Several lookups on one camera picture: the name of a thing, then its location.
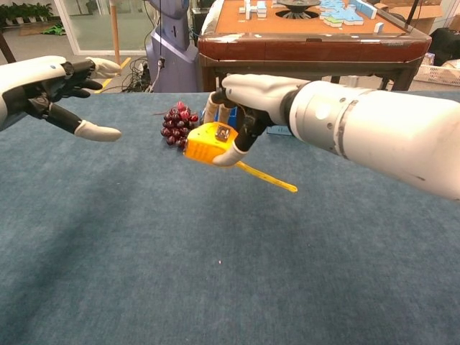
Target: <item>bunch of grapes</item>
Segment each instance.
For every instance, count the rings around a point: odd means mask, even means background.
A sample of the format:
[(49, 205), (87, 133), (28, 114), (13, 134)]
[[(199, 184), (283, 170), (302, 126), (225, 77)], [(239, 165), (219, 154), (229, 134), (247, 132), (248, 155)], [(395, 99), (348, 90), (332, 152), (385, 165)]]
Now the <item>bunch of grapes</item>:
[(179, 101), (163, 117), (161, 135), (166, 138), (168, 145), (177, 145), (183, 149), (188, 133), (195, 128), (198, 115), (190, 112), (190, 108)]

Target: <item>blue table surface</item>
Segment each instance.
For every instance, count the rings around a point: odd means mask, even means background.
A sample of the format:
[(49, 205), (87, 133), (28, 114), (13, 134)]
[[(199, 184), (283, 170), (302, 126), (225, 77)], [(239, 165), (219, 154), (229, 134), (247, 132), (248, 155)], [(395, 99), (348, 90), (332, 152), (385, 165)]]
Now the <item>blue table surface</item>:
[(459, 343), (457, 204), (287, 136), (245, 161), (296, 194), (187, 160), (156, 113), (206, 97), (60, 102), (115, 143), (0, 133), (1, 345)]

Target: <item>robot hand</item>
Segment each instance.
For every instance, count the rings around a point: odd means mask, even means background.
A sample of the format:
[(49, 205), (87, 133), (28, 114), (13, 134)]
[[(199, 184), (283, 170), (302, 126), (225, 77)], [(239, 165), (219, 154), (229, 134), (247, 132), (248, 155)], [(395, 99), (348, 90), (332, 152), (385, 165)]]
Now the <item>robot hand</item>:
[(113, 142), (121, 136), (117, 129), (83, 120), (58, 106), (62, 98), (88, 98), (84, 90), (100, 90), (93, 78), (113, 78), (121, 72), (116, 63), (87, 57), (70, 63), (63, 57), (45, 56), (0, 66), (0, 131), (27, 114), (54, 124), (77, 137)]
[(460, 201), (460, 103), (406, 93), (351, 88), (322, 80), (230, 75), (211, 93), (217, 108), (245, 113), (231, 149), (214, 164), (230, 166), (267, 126), (286, 125), (297, 139), (434, 195)]
[(215, 157), (213, 164), (236, 164), (268, 126), (286, 125), (288, 119), (283, 111), (283, 99), (306, 83), (306, 80), (271, 75), (234, 74), (224, 78), (223, 88), (209, 96), (203, 122), (214, 121), (218, 109), (219, 122), (226, 123), (230, 110), (239, 106), (244, 112), (244, 123), (231, 148)]

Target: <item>yellow tape measure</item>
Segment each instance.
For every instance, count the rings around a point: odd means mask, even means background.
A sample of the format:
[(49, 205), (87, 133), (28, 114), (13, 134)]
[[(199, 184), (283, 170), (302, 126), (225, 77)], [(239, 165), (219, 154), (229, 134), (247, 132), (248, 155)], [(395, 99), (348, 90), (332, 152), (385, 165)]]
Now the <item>yellow tape measure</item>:
[[(197, 160), (215, 166), (212, 163), (213, 159), (227, 151), (237, 135), (238, 133), (228, 124), (222, 124), (220, 122), (202, 124), (188, 134), (183, 154), (191, 160)], [(297, 193), (298, 191), (297, 187), (294, 185), (278, 180), (241, 161), (236, 163), (235, 167), (239, 167), (257, 178), (277, 185), (292, 193)]]

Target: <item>white basket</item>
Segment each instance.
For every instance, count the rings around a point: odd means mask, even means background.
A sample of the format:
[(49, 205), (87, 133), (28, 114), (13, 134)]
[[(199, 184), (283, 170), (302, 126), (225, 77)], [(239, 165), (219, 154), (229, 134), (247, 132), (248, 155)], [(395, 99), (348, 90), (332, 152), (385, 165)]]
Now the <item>white basket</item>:
[(414, 81), (460, 86), (460, 69), (420, 65)]

